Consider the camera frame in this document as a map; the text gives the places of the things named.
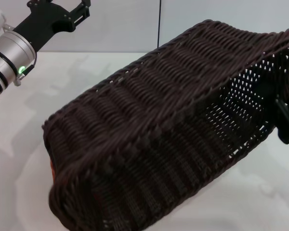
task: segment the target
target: white table surface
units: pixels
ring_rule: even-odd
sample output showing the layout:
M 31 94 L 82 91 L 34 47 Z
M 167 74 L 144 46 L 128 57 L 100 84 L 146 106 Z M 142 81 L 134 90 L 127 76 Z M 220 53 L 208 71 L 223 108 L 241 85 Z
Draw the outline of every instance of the white table surface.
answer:
M 139 53 L 40 53 L 21 87 L 0 96 L 0 231 L 64 231 L 48 207 L 41 125 Z M 289 145 L 276 131 L 150 231 L 289 231 Z

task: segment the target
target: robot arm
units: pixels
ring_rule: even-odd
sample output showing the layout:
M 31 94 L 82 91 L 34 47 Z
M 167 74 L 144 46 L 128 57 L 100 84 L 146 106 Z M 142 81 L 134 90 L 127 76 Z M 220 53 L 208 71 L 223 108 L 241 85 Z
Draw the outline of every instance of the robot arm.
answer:
M 71 12 L 52 0 L 31 0 L 31 14 L 16 28 L 6 24 L 0 10 L 0 94 L 12 83 L 21 85 L 37 61 L 37 52 L 59 32 L 73 32 L 90 16 L 90 0 L 82 0 Z

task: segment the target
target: woven rattan texture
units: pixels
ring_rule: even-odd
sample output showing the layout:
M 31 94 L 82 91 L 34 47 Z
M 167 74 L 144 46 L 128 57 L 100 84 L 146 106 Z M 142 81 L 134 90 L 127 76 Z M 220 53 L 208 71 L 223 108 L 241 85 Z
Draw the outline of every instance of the woven rattan texture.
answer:
M 52 212 L 71 231 L 154 224 L 270 134 L 264 81 L 287 99 L 289 30 L 211 20 L 117 71 L 45 122 Z

